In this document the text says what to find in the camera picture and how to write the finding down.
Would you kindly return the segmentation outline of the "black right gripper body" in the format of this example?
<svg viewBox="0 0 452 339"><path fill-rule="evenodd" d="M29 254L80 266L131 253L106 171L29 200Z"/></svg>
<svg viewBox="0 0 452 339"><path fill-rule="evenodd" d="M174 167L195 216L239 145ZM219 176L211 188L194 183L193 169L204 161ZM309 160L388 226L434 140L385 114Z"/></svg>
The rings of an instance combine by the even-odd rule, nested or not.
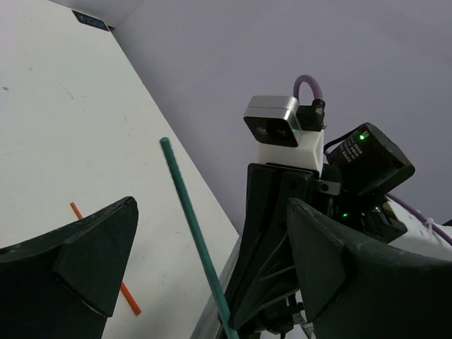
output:
<svg viewBox="0 0 452 339"><path fill-rule="evenodd" d="M307 170L314 173L311 200L297 199L384 242L404 234L401 223L381 209L386 194L414 174L414 165L402 150L375 125L365 123L327 143L326 151L322 173ZM301 322L304 305L296 300L298 291L266 307L248 326L236 331L287 333Z"/></svg>

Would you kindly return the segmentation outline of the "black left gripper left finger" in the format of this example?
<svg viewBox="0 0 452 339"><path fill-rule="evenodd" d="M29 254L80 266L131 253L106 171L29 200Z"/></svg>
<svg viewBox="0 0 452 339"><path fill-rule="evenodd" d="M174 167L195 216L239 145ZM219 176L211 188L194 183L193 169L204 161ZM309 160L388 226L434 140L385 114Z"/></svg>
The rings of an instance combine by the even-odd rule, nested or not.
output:
<svg viewBox="0 0 452 339"><path fill-rule="evenodd" d="M101 338L138 226L131 196L1 249L2 338Z"/></svg>

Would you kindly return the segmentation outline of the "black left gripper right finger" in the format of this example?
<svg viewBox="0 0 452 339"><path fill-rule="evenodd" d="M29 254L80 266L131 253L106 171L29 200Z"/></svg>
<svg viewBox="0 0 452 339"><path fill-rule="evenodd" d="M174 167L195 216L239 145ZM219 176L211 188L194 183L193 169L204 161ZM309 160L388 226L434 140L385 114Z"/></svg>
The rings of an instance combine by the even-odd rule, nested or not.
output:
<svg viewBox="0 0 452 339"><path fill-rule="evenodd" d="M450 338L451 262L397 249L292 198L287 232L317 338Z"/></svg>

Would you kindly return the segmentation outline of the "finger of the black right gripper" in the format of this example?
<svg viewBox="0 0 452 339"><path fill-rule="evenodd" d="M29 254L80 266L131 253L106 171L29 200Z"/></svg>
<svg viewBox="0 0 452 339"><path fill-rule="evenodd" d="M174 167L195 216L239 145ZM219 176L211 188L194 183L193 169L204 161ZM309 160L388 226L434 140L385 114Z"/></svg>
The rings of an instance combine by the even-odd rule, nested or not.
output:
<svg viewBox="0 0 452 339"><path fill-rule="evenodd" d="M245 328L266 307L298 291L287 207L290 198L310 201L313 184L311 171L248 166L244 230L226 292L233 329Z"/></svg>

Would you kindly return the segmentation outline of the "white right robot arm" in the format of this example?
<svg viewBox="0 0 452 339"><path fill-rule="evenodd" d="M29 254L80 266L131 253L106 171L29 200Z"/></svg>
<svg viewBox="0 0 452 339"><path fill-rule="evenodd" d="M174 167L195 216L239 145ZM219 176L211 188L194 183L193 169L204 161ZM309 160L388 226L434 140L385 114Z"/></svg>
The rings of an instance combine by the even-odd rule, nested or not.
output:
<svg viewBox="0 0 452 339"><path fill-rule="evenodd" d="M246 118L270 153L248 167L246 219L227 287L242 338L450 338L451 226L390 191L414 168L362 124L322 153L321 131Z"/></svg>

